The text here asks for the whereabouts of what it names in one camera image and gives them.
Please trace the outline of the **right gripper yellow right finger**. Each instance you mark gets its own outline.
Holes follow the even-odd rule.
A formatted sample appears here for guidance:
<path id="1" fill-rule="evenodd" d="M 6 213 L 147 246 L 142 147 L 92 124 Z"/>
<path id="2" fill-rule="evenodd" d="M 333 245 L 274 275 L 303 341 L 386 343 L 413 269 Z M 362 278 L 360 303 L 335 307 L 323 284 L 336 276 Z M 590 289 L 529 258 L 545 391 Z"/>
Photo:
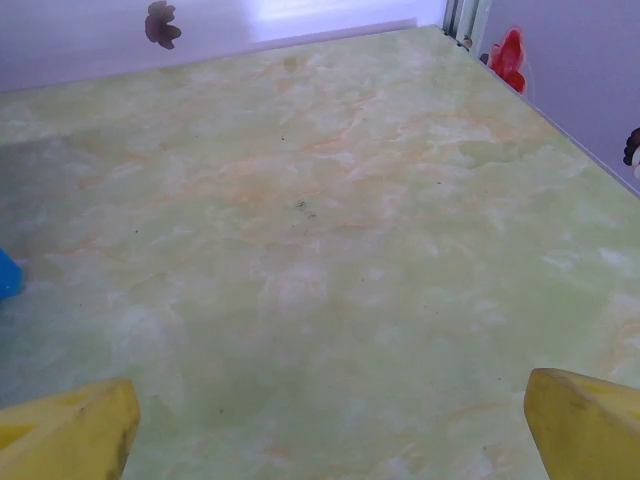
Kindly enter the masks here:
<path id="1" fill-rule="evenodd" d="M 559 369 L 531 372 L 524 415 L 551 479 L 639 477 L 639 391 Z"/>

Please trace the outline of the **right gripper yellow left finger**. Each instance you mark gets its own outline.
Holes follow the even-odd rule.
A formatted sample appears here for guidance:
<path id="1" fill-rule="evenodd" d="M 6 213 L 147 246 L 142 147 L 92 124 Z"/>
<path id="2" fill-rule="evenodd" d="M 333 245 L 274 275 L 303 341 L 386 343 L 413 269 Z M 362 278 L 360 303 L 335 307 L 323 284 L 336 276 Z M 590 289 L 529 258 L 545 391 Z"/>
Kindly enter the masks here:
<path id="1" fill-rule="evenodd" d="M 140 423 L 131 380 L 114 378 L 1 410 L 3 479 L 119 479 Z"/>

